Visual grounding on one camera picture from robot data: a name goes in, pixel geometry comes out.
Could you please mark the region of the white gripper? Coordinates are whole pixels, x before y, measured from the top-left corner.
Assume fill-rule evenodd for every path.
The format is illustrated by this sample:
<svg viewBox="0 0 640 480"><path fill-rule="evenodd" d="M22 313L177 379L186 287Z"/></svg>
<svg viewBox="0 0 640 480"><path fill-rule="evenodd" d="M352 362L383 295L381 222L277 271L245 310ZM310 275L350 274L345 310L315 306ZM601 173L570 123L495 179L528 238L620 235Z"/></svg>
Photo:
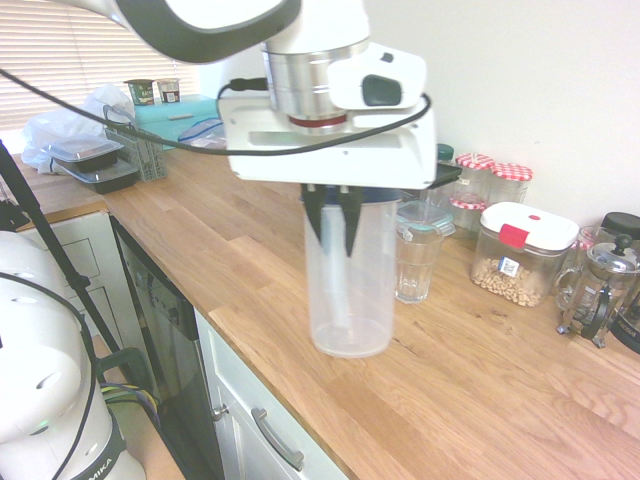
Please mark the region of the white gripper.
<svg viewBox="0 0 640 480"><path fill-rule="evenodd" d="M436 178L434 112L428 98L408 109L352 112L345 131L324 137L293 130L266 97L223 99L219 112L231 170L243 180L302 183L307 219L319 241L325 185L422 190ZM348 257L362 187L337 192Z"/></svg>

